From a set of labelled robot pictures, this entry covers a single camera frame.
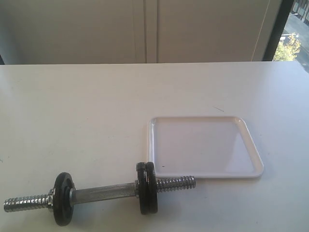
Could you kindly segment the white cabinet doors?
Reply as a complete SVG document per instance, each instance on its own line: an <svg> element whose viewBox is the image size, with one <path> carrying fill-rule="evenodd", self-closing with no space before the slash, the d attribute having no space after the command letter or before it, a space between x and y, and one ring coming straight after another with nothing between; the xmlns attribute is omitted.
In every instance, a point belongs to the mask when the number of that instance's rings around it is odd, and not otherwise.
<svg viewBox="0 0 309 232"><path fill-rule="evenodd" d="M279 0L3 0L5 64L261 61Z"/></svg>

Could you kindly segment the white plastic tray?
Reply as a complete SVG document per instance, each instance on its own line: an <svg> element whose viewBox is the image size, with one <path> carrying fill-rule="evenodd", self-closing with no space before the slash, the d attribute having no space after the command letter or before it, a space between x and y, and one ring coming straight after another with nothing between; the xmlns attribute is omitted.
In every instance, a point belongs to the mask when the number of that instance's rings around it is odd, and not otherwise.
<svg viewBox="0 0 309 232"><path fill-rule="evenodd" d="M259 178L264 172L250 131L236 116L155 117L148 160L158 178Z"/></svg>

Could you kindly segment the chrome hex nut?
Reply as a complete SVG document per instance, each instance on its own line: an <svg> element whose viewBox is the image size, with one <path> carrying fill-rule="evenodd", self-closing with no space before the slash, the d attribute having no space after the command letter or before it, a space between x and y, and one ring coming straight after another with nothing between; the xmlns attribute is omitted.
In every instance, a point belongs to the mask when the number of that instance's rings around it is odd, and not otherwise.
<svg viewBox="0 0 309 232"><path fill-rule="evenodd" d="M47 194L47 208L50 212L53 212L53 196L54 190L50 189L49 193Z"/></svg>

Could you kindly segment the chrome threaded dumbbell bar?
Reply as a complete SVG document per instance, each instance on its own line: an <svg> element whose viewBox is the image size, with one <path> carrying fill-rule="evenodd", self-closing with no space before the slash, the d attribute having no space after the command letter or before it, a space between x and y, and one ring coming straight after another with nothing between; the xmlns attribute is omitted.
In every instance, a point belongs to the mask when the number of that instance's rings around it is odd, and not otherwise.
<svg viewBox="0 0 309 232"><path fill-rule="evenodd" d="M180 176L175 178L156 179L157 194L161 192L194 189L196 180L194 176ZM138 181L120 185L86 188L70 191L70 204L99 202L118 198L137 197ZM47 208L47 194L27 197L9 198L4 201L5 212Z"/></svg>

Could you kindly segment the black weight plate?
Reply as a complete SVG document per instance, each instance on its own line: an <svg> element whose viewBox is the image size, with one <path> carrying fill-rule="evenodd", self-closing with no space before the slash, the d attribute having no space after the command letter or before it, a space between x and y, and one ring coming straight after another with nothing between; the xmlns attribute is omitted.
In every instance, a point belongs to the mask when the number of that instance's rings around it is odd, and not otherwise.
<svg viewBox="0 0 309 232"><path fill-rule="evenodd" d="M72 219L73 206L70 191L75 189L72 177L67 172L60 173L53 188L53 215L58 226L67 226Z"/></svg>
<svg viewBox="0 0 309 232"><path fill-rule="evenodd" d="M158 203L157 203L157 188L156 188L156 176L155 176L155 167L152 162L146 163L147 171L147 181L149 189L149 213L155 214L158 212Z"/></svg>
<svg viewBox="0 0 309 232"><path fill-rule="evenodd" d="M138 196L140 202L140 212L142 215L149 214L149 189L147 182L146 163L139 162L136 165L137 181L138 181Z"/></svg>

